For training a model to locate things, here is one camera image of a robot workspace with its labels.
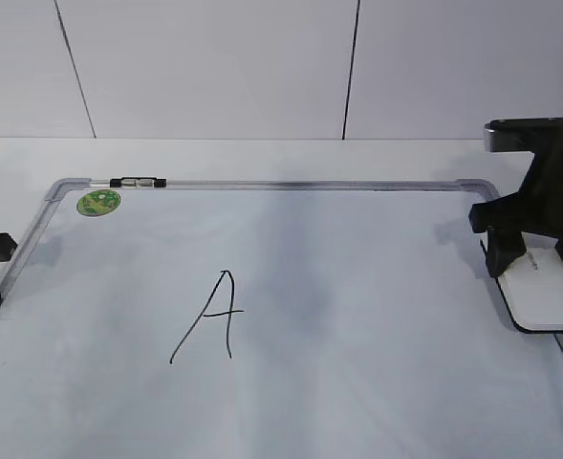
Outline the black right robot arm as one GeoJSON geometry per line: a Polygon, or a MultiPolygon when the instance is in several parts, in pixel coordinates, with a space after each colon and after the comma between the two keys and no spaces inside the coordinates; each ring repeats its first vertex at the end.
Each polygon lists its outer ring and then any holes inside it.
{"type": "Polygon", "coordinates": [[[554,238],[563,262],[563,117],[491,120],[484,131],[489,152],[533,154],[516,192],[476,204],[468,214],[472,230],[487,235],[489,275],[501,276],[527,253],[525,233],[554,238]]]}

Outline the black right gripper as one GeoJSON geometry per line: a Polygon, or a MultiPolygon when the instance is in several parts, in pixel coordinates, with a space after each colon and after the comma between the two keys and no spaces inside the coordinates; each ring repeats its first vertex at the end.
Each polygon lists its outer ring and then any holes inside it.
{"type": "Polygon", "coordinates": [[[490,276],[502,275],[527,252],[521,231],[558,238],[563,262],[563,139],[522,138],[519,145],[533,159],[517,191],[474,205],[468,214],[475,233],[487,230],[490,276]]]}

